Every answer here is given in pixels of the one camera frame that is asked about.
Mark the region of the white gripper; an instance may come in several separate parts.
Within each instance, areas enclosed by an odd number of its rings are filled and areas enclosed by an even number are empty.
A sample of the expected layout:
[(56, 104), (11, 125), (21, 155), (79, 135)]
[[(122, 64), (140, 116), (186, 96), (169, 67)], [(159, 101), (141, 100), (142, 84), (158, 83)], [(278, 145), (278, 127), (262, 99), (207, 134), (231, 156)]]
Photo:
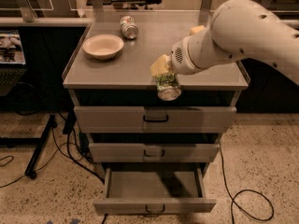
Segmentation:
[(168, 74), (173, 70), (181, 75), (193, 75), (201, 71), (191, 60), (188, 50), (190, 37), (187, 36), (172, 46), (171, 57), (160, 56), (149, 68), (153, 77)]

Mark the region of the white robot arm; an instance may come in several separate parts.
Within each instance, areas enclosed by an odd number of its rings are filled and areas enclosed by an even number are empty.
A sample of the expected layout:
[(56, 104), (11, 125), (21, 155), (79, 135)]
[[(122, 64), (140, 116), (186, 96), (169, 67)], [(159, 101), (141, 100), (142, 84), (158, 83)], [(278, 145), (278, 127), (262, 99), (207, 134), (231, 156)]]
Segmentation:
[(229, 0), (215, 10), (207, 26), (193, 28), (169, 55), (159, 57), (150, 73), (193, 75), (247, 58), (299, 84), (299, 31), (256, 2)]

